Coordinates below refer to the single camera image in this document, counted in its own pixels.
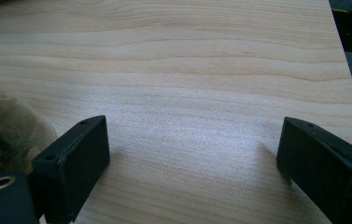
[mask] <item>light wood surface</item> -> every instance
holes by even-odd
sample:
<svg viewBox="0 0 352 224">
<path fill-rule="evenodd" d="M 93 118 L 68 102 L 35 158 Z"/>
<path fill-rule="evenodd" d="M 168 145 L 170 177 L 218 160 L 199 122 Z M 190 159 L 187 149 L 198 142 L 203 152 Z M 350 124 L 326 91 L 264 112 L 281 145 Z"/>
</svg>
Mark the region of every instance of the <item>light wood surface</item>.
<svg viewBox="0 0 352 224">
<path fill-rule="evenodd" d="M 6 1 L 0 80 L 58 134 L 106 115 L 77 223 L 329 223 L 275 164 L 285 116 L 352 144 L 326 0 Z"/>
</svg>

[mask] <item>black plastic bracket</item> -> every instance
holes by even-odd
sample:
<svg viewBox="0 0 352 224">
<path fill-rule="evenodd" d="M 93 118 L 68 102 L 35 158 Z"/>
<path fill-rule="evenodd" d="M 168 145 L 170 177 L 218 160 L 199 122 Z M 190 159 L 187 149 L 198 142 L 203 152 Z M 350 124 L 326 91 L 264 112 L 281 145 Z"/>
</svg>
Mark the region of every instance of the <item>black plastic bracket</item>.
<svg viewBox="0 0 352 224">
<path fill-rule="evenodd" d="M 315 124 L 285 118 L 277 166 L 332 223 L 352 224 L 352 145 Z"/>
<path fill-rule="evenodd" d="M 109 164 L 106 117 L 82 120 L 33 159 L 33 172 L 0 175 L 0 223 L 75 221 Z"/>
</svg>

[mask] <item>screw hole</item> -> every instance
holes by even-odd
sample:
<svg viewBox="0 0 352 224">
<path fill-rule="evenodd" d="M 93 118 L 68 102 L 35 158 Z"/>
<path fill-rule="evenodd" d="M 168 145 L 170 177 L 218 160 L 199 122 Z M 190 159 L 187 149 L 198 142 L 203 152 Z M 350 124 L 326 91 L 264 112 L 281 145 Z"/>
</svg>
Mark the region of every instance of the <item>screw hole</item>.
<svg viewBox="0 0 352 224">
<path fill-rule="evenodd" d="M 14 175 L 8 175 L 0 178 L 0 189 L 6 188 L 15 182 L 16 177 Z"/>
<path fill-rule="evenodd" d="M 56 157 L 54 155 L 49 155 L 47 157 L 45 157 L 46 161 L 53 161 Z"/>
</svg>

